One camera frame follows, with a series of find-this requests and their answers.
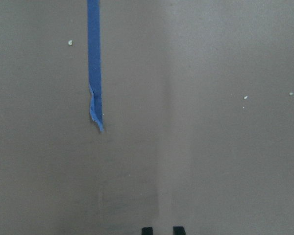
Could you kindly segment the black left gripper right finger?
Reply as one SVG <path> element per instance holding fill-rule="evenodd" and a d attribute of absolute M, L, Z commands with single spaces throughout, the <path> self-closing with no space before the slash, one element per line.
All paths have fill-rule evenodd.
<path fill-rule="evenodd" d="M 183 226 L 174 226 L 172 230 L 173 235 L 186 235 L 186 231 Z"/>

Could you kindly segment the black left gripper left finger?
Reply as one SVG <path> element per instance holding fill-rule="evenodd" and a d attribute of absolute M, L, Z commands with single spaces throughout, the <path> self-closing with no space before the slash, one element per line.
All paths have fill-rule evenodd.
<path fill-rule="evenodd" d="M 152 227 L 143 227 L 141 229 L 141 235 L 153 235 L 153 228 Z"/>

